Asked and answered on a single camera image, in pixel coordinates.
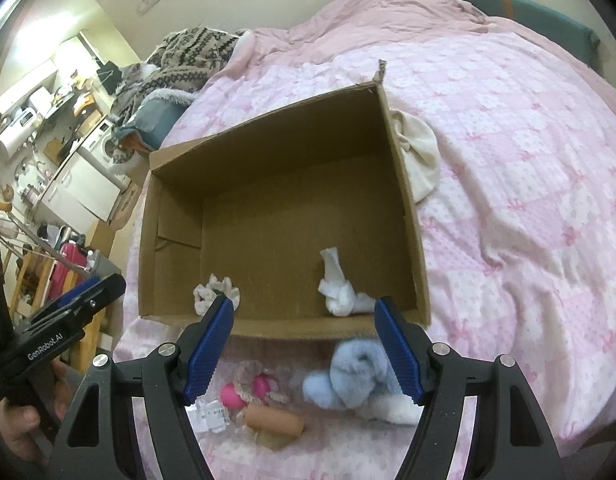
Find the person's left hand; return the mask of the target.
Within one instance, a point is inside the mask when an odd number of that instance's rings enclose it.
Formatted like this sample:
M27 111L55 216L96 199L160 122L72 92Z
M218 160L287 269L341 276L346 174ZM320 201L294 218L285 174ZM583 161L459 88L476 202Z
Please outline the person's left hand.
M63 420L72 400L73 390L66 380L68 367L59 359L52 361L54 374L55 415ZM32 437L32 432L40 425L38 411L32 406L15 406L8 400L0 403L0 434L5 446L24 462L45 465L48 460Z

